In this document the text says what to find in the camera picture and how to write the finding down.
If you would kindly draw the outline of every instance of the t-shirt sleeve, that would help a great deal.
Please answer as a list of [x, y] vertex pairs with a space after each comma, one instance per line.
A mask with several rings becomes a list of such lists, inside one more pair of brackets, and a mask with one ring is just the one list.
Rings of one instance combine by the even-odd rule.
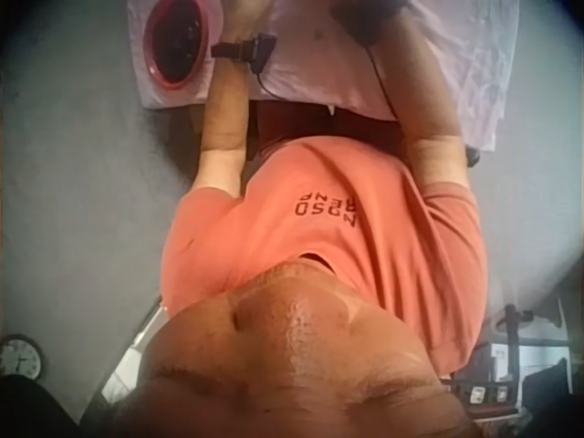
[[475, 346], [485, 317], [487, 296], [486, 251], [475, 196], [462, 185], [440, 182], [429, 185], [422, 198], [438, 234], [445, 267], [454, 284], [451, 299], [460, 309], [456, 324], [464, 330], [453, 340], [452, 351], [439, 356], [464, 365]]
[[164, 247], [164, 259], [180, 254], [198, 235], [225, 215], [237, 199], [223, 190], [205, 187], [188, 192], [176, 208]]

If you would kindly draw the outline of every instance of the man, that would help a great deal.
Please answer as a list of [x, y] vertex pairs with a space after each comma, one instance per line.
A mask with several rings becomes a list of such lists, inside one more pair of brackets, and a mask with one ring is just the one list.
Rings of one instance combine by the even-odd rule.
[[[224, 0], [222, 41], [253, 37], [272, 2]], [[407, 9], [371, 49], [410, 168], [387, 153], [395, 125], [264, 102], [265, 162], [245, 194], [248, 66], [216, 61], [162, 261], [171, 320], [114, 436], [478, 435], [439, 381], [467, 362], [485, 311], [460, 126]]]

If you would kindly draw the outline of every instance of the dark food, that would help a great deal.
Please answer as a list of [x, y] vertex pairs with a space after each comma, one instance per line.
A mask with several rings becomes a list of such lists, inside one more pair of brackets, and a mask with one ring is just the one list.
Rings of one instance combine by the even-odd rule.
[[193, 0], [173, 0], [152, 31], [152, 55], [165, 80], [185, 80], [199, 56], [201, 15]]

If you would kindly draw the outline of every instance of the clock face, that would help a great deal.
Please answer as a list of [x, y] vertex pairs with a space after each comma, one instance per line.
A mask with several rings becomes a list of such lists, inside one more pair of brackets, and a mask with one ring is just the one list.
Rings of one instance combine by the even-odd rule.
[[41, 353], [32, 340], [18, 335], [0, 340], [0, 375], [18, 374], [35, 381], [42, 366]]

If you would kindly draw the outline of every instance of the black cable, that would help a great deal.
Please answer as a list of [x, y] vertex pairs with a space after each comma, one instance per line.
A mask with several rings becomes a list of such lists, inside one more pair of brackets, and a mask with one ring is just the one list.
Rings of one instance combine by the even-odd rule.
[[367, 52], [367, 56], [369, 57], [369, 61], [371, 61], [371, 65], [373, 66], [373, 70], [375, 70], [375, 76], [377, 77], [377, 80], [380, 83], [381, 91], [383, 92], [383, 97], [385, 98], [385, 101], [387, 102], [388, 107], [390, 107], [390, 110], [393, 113], [393, 115], [397, 117], [395, 109], [393, 108], [393, 105], [391, 104], [390, 97], [387, 94], [387, 90], [383, 86], [383, 79], [381, 78], [381, 73], [380, 73], [379, 69], [377, 68], [377, 63], [375, 62], [375, 58], [373, 57], [373, 54], [371, 53], [371, 50], [368, 47], [365, 47], [365, 51]]
[[262, 80], [261, 75], [255, 75], [255, 77], [257, 78], [257, 83], [259, 84], [259, 86], [262, 88], [263, 91], [265, 91], [267, 94], [269, 94], [270, 96], [272, 96], [273, 98], [275, 98], [277, 100], [287, 101], [287, 99], [281, 98], [277, 94], [274, 94], [272, 91], [267, 89], [266, 86], [264, 85], [264, 81]]

